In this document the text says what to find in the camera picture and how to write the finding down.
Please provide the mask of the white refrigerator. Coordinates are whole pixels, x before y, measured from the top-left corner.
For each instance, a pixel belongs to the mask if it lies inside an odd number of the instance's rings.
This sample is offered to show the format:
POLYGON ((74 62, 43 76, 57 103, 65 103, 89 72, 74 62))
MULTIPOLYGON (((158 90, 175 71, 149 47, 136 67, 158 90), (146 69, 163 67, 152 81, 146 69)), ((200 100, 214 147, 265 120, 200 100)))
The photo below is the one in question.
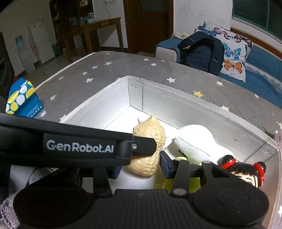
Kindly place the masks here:
POLYGON ((39 63, 45 64, 55 57, 44 20, 30 24, 29 35, 33 53, 39 63))

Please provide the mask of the red-dress doll figurine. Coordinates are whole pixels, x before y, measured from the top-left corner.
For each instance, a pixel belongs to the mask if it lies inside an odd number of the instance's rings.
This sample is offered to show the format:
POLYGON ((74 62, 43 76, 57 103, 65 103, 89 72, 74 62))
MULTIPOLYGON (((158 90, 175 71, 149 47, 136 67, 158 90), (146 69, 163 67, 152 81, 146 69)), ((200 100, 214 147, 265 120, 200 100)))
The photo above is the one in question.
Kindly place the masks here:
POLYGON ((220 167, 241 178, 256 188, 263 187, 265 181, 266 164, 262 161, 253 165, 238 162, 232 155, 225 155, 221 158, 220 167))

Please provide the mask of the grey knitted sleeve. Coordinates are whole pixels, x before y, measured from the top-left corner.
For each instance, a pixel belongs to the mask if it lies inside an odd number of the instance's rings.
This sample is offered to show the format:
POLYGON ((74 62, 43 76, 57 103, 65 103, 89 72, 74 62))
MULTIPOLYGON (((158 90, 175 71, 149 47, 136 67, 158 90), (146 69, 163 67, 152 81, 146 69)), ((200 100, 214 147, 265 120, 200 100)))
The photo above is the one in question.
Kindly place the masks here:
MULTIPOLYGON (((49 175, 52 172, 53 170, 50 168, 36 169, 31 174, 27 186, 49 175)), ((16 197, 17 194, 18 192, 11 195, 7 199, 5 199, 4 202, 1 204, 1 229, 5 229, 5 228, 12 229, 12 228, 18 228, 20 226, 20 222, 13 208, 14 198, 16 197)))

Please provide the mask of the beige peanut toy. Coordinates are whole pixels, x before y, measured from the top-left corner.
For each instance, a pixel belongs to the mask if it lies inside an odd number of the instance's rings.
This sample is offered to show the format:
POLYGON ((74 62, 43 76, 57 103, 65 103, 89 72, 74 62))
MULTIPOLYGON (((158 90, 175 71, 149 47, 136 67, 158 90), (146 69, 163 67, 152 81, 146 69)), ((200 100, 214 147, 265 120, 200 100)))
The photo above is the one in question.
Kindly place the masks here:
POLYGON ((160 163, 160 150, 165 144, 165 131, 157 118, 152 115, 147 120, 134 127, 133 135, 135 137, 145 137, 150 140, 141 141, 140 155, 132 155, 127 169, 131 172, 150 177, 154 175, 160 163))

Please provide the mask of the dark wooden door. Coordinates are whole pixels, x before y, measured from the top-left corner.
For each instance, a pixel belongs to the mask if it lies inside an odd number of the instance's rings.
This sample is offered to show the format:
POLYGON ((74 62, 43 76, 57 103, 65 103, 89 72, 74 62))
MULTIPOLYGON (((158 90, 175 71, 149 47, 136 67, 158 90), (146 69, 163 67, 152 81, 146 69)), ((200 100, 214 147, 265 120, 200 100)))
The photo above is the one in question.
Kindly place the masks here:
POLYGON ((155 53, 173 33, 173 1, 123 1, 129 53, 155 53))

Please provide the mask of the green round toy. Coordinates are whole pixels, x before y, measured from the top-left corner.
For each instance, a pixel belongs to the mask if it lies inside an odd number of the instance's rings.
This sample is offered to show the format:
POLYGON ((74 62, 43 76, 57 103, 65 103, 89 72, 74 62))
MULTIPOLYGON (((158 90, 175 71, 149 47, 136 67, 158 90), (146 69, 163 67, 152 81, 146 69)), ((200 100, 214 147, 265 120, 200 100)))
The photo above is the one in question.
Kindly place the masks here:
POLYGON ((159 181, 155 189, 164 189, 174 197, 186 197, 200 189, 201 164, 190 164, 186 157, 173 159, 174 178, 159 181))

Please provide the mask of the grey star-pattern table mat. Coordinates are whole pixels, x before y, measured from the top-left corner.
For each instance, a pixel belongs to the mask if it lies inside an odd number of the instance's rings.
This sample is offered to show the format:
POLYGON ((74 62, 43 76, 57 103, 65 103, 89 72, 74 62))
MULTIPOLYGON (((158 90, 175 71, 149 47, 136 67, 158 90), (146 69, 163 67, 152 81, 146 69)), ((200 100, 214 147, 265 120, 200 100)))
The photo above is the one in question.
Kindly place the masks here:
POLYGON ((281 126, 281 108, 221 77, 181 64, 122 52, 95 52, 55 70, 36 87, 43 103, 37 119, 61 122, 84 100, 125 76, 169 86, 237 115, 270 138, 281 126))

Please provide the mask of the butterfly print pillow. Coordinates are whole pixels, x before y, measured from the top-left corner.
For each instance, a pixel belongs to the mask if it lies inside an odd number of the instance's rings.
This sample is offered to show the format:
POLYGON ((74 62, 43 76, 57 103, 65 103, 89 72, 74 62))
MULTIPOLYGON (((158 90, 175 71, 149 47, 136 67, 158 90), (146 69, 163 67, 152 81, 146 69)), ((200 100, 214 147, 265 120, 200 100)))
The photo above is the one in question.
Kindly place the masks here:
POLYGON ((224 60, 221 74, 246 81, 245 63, 253 47, 252 41, 243 36, 231 32, 212 22, 204 22, 198 26, 195 32, 203 32, 220 40, 224 47, 224 60))

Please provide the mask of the dark blue backpack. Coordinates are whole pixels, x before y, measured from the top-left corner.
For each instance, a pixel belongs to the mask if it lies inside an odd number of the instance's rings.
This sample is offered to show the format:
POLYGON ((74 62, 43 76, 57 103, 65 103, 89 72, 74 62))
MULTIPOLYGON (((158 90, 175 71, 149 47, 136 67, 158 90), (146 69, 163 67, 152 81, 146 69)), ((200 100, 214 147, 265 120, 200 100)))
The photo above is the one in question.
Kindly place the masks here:
POLYGON ((181 64, 218 76, 224 60, 225 48, 221 40, 196 32, 182 40, 177 48, 181 64))

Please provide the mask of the blue yellow tissue box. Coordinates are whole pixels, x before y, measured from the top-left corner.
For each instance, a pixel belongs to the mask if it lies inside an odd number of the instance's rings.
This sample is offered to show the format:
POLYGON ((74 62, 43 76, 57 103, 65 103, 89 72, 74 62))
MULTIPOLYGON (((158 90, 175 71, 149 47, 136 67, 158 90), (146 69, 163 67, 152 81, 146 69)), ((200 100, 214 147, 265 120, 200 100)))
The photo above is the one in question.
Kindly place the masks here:
POLYGON ((6 103, 6 114, 34 118, 42 109, 43 105, 30 81, 19 78, 12 84, 6 103))

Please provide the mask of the water dispenser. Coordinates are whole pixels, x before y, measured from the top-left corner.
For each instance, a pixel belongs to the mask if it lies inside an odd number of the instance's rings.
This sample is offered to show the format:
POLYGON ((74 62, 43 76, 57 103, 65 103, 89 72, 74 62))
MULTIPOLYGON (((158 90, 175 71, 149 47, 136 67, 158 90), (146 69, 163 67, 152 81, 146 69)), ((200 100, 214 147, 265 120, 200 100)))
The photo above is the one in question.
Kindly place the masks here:
POLYGON ((31 73, 32 71, 35 70, 33 57, 31 52, 25 45, 22 35, 16 37, 15 42, 22 66, 24 67, 26 73, 31 73))

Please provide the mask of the white plush toy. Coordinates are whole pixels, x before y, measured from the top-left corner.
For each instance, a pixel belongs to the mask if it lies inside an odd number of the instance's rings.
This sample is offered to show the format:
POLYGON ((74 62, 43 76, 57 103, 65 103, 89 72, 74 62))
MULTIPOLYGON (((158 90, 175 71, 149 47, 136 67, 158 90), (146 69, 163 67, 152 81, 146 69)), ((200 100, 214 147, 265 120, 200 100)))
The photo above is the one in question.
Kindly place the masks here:
POLYGON ((175 130, 166 138, 162 149, 170 145, 194 164, 203 161, 217 164, 226 155, 234 156, 232 151, 219 145, 212 133, 203 125, 186 125, 175 130))

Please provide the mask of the white storage box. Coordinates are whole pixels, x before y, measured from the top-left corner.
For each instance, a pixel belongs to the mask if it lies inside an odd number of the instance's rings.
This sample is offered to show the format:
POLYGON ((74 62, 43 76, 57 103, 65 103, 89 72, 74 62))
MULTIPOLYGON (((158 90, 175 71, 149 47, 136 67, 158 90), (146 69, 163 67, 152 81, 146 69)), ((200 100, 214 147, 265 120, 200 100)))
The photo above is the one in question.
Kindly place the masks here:
POLYGON ((154 115, 166 136, 186 125, 203 125, 215 141, 229 149, 239 161, 265 162, 262 191, 270 208, 263 221, 267 228, 281 228, 281 151, 266 133, 218 106, 166 85, 125 76, 84 100, 62 123, 132 132, 139 121, 154 115))

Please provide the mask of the dark window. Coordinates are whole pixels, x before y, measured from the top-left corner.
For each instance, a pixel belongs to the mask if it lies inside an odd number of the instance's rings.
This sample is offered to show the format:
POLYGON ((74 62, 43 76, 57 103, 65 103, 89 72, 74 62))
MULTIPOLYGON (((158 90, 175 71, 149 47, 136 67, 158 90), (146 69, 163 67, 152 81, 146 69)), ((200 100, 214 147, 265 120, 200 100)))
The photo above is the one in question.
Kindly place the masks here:
POLYGON ((234 0, 232 16, 281 39, 281 1, 234 0))

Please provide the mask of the wooden side table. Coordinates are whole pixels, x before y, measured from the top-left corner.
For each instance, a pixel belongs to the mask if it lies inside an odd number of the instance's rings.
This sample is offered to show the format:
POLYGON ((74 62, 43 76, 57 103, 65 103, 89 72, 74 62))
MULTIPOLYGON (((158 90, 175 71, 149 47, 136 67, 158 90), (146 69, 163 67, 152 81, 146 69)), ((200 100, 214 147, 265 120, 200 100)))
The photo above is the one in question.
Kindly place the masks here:
POLYGON ((66 54, 67 58, 69 60, 69 63, 73 62, 71 49, 69 45, 69 39, 73 38, 76 35, 84 34, 85 37, 85 43, 87 46, 87 52, 88 54, 93 52, 93 46, 92 46, 92 38, 94 37, 94 34, 97 35, 98 29, 109 27, 112 25, 116 26, 117 34, 118 34, 118 40, 119 40, 119 49, 121 52, 124 52, 124 45, 123 45, 123 37, 122 37, 122 30, 121 30, 121 17, 111 18, 111 19, 105 19, 105 20, 98 20, 86 25, 77 26, 72 29, 69 29, 63 33, 63 41, 66 48, 66 54))

